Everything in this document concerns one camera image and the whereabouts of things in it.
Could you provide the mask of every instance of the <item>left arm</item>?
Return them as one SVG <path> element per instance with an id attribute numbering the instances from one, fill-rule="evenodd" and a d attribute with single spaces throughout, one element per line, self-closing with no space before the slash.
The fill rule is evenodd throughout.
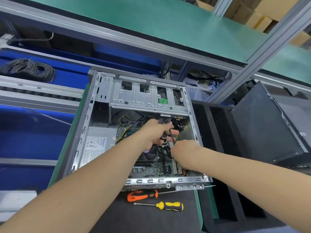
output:
<path id="1" fill-rule="evenodd" d="M 89 232 L 122 189 L 139 155 L 160 144 L 158 138 L 169 128 L 171 123 L 149 120 L 138 132 L 38 195 L 0 227 L 1 233 Z"/>

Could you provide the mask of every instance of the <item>hand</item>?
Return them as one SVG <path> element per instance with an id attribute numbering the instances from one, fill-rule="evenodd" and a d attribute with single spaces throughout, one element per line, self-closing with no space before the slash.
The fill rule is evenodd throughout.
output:
<path id="1" fill-rule="evenodd" d="M 185 169 L 195 170 L 202 147 L 194 140 L 176 141 L 171 155 Z"/>
<path id="2" fill-rule="evenodd" d="M 163 135 L 163 133 L 166 131 L 167 133 L 167 141 L 173 141 L 173 137 L 169 136 L 169 129 L 174 128 L 172 122 L 165 123 L 165 124 L 159 124 L 159 121 L 156 119 L 150 119 L 148 122 L 146 122 L 145 125 L 137 132 L 138 134 L 141 134 L 143 139 L 146 139 L 147 146 L 146 150 L 151 149 L 152 144 L 161 145 L 163 144 L 163 140 L 160 139 L 160 137 Z M 178 135 L 179 131 L 172 129 L 171 130 L 172 135 Z"/>

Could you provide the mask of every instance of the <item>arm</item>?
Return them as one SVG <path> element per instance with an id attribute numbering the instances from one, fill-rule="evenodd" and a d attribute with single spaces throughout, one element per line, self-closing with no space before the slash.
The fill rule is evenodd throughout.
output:
<path id="1" fill-rule="evenodd" d="M 177 141 L 172 156 L 185 168 L 205 173 L 300 232 L 311 232 L 311 176 Z"/>
<path id="2" fill-rule="evenodd" d="M 149 120 L 138 132 L 38 195 L 0 227 L 1 233 L 89 232 L 122 189 L 139 155 L 153 143 L 163 142 L 158 138 L 169 128 L 172 123 Z"/>

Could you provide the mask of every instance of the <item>right arm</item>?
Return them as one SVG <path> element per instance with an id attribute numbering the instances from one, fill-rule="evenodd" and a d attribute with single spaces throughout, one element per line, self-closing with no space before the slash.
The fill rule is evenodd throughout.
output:
<path id="1" fill-rule="evenodd" d="M 219 153 L 193 140 L 177 141 L 171 153 L 184 168 L 215 177 L 287 225 L 311 232 L 311 176 Z"/>

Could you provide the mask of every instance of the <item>yellow screwdriver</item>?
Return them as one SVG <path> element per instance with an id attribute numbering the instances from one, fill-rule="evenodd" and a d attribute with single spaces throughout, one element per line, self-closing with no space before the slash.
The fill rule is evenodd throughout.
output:
<path id="1" fill-rule="evenodd" d="M 162 201 L 158 204 L 140 204 L 140 203 L 133 203 L 135 205 L 148 205 L 148 206 L 156 206 L 159 209 L 165 209 L 165 210 L 174 210 L 174 211 L 183 211 L 184 210 L 184 205 L 180 202 L 175 202 L 175 203 L 170 203 L 170 202 L 165 202 L 163 203 Z"/>

